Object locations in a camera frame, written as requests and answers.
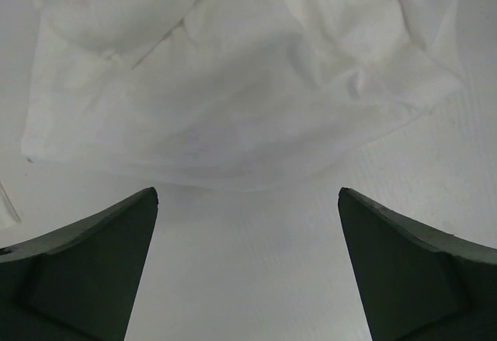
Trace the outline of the white t shirt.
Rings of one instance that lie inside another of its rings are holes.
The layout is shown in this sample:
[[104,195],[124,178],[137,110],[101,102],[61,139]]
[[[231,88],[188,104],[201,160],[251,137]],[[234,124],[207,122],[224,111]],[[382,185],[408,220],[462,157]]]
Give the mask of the white t shirt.
[[258,190],[461,87],[458,0],[41,0],[33,160]]

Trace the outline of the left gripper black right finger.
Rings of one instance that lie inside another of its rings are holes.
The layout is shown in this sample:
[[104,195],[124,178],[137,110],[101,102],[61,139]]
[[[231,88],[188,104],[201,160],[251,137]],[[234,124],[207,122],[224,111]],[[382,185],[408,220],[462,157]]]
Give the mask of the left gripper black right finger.
[[496,250],[342,188],[339,216],[374,340],[494,340]]

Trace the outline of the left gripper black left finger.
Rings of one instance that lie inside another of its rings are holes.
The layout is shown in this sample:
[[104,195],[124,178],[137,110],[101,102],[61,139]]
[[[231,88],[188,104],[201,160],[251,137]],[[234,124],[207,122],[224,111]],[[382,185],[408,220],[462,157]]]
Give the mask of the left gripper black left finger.
[[1,249],[3,340],[122,340],[158,216],[147,188]]

